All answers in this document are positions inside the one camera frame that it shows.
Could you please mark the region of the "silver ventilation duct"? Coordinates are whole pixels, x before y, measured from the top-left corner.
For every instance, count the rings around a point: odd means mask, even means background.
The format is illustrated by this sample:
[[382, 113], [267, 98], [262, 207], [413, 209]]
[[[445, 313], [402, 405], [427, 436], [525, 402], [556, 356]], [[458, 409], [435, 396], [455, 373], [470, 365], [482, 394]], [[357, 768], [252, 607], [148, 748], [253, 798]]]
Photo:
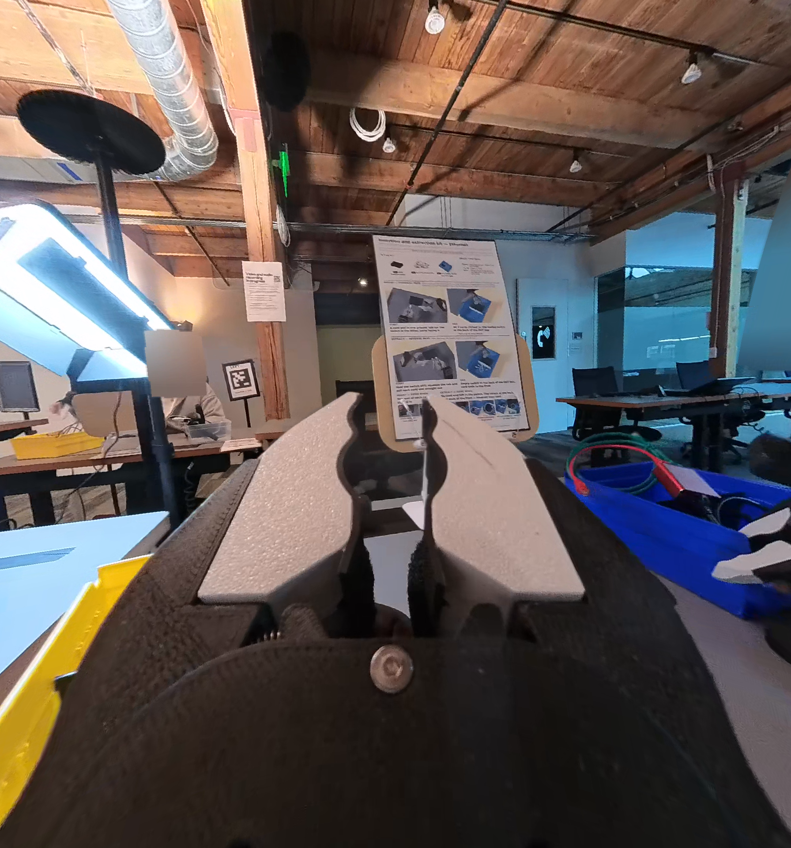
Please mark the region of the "silver ventilation duct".
[[218, 136], [167, 1], [108, 1], [136, 62], [167, 119], [166, 158], [155, 182], [182, 182], [216, 164]]

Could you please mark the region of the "black and white marker sign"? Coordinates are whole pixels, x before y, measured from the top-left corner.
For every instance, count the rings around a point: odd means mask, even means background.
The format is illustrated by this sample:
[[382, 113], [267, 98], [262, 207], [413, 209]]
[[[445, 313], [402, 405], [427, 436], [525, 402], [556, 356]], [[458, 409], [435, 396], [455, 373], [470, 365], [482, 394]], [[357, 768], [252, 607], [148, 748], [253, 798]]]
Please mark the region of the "black and white marker sign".
[[229, 399], [232, 402], [241, 401], [243, 403], [245, 423], [248, 428], [251, 428], [252, 416], [249, 401], [261, 396], [256, 375], [256, 364], [253, 359], [249, 358], [223, 363], [221, 368]]

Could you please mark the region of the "long wooden desk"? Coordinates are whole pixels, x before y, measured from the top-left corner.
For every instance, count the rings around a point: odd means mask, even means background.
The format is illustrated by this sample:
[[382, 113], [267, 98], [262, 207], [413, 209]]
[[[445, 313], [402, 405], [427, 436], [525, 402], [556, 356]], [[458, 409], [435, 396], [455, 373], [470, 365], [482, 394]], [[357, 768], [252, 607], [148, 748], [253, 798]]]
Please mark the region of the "long wooden desk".
[[692, 467], [723, 470], [726, 416], [741, 419], [753, 410], [791, 412], [791, 379], [738, 381], [726, 394], [673, 394], [664, 397], [558, 397], [557, 401], [582, 409], [618, 409], [632, 422], [684, 420], [693, 427], [689, 460]]

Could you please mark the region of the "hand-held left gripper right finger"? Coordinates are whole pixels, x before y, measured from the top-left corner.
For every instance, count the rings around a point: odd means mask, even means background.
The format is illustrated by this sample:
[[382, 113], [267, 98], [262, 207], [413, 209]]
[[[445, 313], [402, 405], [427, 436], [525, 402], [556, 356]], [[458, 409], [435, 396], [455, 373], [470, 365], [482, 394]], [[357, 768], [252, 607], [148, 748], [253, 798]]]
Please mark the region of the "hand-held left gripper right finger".
[[473, 609], [580, 602], [584, 584], [525, 456], [453, 402], [422, 402], [422, 540], [408, 569], [415, 634], [457, 634]]

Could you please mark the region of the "led light panel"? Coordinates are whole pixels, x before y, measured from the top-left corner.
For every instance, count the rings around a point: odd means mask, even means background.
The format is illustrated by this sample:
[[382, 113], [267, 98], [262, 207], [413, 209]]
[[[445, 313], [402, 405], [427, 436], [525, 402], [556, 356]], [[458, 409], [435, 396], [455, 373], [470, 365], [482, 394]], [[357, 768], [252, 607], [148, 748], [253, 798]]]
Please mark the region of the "led light panel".
[[0, 208], [0, 342], [73, 385], [147, 379], [155, 304], [58, 211]]

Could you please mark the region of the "small black monitor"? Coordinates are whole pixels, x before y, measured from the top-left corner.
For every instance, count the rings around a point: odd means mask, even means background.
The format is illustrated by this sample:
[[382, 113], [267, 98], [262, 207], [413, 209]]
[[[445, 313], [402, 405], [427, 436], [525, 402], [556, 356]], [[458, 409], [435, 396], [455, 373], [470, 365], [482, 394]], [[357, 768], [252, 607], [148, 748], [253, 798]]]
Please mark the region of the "small black monitor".
[[40, 412], [32, 365], [27, 360], [0, 361], [0, 412], [21, 413], [30, 420]]

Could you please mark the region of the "blue plastic bin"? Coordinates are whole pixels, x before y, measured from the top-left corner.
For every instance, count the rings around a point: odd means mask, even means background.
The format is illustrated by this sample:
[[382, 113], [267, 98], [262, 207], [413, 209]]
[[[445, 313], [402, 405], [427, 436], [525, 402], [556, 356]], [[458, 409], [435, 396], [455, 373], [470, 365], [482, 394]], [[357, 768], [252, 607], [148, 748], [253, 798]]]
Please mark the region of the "blue plastic bin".
[[589, 493], [577, 492], [568, 474], [564, 482], [606, 524], [642, 564], [658, 576], [716, 607], [742, 618], [772, 617], [791, 609], [791, 594], [769, 585], [720, 582], [712, 570], [721, 560], [749, 552], [740, 528], [791, 497], [791, 488], [701, 472], [719, 495], [724, 525], [667, 507], [668, 493], [659, 482], [641, 491], [651, 462], [577, 470]]

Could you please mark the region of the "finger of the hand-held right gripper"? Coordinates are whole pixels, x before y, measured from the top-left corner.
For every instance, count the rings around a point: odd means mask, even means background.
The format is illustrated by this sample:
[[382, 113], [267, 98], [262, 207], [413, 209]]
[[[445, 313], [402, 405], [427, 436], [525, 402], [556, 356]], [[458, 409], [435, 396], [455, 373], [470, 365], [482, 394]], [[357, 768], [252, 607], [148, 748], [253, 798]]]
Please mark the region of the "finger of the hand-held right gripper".
[[779, 534], [791, 519], [791, 509], [782, 509], [766, 514], [740, 528], [747, 538]]
[[712, 577], [738, 585], [782, 583], [791, 573], [791, 544], [773, 541], [757, 551], [720, 561]]

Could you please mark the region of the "cardboard backing board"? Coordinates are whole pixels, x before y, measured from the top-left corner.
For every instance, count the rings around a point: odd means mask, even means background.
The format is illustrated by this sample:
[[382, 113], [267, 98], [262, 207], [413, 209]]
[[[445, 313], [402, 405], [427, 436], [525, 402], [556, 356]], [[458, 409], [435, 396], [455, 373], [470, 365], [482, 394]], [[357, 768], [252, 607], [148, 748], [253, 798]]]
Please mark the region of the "cardboard backing board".
[[[528, 356], [528, 346], [519, 336], [516, 336], [516, 345], [528, 427], [514, 432], [507, 432], [504, 435], [509, 441], [520, 443], [532, 438], [536, 434], [539, 428], [539, 406], [531, 360]], [[395, 419], [391, 405], [390, 374], [387, 366], [386, 340], [384, 336], [379, 337], [375, 341], [371, 351], [371, 362], [377, 406], [378, 430], [381, 440], [384, 441], [388, 448], [398, 453], [406, 454], [420, 451], [420, 448], [417, 448], [412, 441], [407, 439], [398, 440], [396, 438]]]

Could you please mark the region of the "yellow plastic bin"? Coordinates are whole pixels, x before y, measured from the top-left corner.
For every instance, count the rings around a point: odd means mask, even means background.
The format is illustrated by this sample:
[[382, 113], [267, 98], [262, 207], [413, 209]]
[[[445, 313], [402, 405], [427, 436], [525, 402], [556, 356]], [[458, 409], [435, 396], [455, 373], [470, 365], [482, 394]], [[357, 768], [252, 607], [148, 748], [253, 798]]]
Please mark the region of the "yellow plastic bin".
[[0, 826], [16, 805], [51, 736], [63, 697], [56, 681], [75, 673], [96, 633], [150, 555], [98, 570], [59, 619], [0, 704]]

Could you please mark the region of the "white door with phone sign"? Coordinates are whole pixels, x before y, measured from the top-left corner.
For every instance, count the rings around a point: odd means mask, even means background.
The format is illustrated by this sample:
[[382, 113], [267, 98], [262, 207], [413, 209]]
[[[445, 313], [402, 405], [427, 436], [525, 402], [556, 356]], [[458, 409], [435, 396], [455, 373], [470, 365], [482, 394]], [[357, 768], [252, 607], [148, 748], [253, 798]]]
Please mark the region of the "white door with phone sign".
[[567, 358], [569, 280], [518, 278], [517, 329], [533, 362], [560, 364]]

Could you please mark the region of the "instruction poster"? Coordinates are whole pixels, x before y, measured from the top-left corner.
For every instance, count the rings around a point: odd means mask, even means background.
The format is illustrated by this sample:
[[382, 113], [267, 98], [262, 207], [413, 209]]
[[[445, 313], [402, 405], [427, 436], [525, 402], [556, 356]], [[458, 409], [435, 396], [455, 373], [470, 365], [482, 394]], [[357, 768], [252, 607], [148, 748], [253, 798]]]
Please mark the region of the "instruction poster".
[[421, 406], [449, 400], [498, 432], [535, 432], [526, 370], [494, 241], [376, 235], [394, 439], [422, 434]]

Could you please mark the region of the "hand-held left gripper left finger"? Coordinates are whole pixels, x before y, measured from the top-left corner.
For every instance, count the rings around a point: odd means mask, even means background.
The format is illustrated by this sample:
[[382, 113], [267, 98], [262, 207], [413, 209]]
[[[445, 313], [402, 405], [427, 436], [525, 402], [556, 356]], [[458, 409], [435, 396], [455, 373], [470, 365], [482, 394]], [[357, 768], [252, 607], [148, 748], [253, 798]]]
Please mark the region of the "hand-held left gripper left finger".
[[361, 399], [342, 394], [264, 451], [198, 589], [200, 602], [258, 604], [275, 620], [300, 604], [339, 634], [373, 633], [363, 503], [344, 468]]

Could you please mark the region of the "black round speaker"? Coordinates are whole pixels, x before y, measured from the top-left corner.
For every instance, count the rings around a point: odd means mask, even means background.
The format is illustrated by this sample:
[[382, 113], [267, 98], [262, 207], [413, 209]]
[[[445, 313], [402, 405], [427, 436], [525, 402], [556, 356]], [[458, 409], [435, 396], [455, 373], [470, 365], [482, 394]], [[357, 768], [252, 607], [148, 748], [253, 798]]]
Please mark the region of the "black round speaker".
[[294, 111], [305, 99], [312, 64], [305, 41], [295, 32], [274, 31], [263, 56], [262, 92], [282, 113]]

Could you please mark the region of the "black round disc on pole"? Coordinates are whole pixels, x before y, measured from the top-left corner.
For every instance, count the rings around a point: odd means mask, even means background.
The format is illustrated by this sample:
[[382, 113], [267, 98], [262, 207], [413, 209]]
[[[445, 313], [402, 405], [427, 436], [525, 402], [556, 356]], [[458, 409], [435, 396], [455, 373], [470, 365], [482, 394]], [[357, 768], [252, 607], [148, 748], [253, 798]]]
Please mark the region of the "black round disc on pole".
[[150, 175], [166, 160], [166, 147], [145, 122], [109, 102], [76, 91], [37, 90], [17, 103], [22, 128], [62, 158], [93, 164], [106, 246], [113, 267], [128, 277], [113, 173]]

